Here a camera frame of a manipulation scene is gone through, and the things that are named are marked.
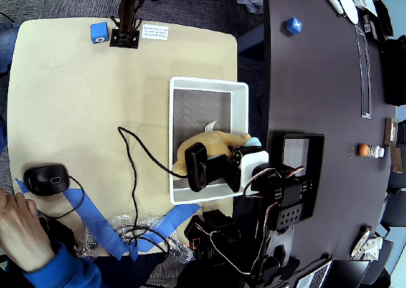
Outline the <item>person's right hand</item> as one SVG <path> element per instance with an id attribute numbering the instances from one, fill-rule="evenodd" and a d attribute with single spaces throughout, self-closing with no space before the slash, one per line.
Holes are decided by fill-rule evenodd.
<path id="1" fill-rule="evenodd" d="M 25 272 L 46 266 L 55 253 L 39 222 L 36 203 L 1 190 L 1 249 Z"/>

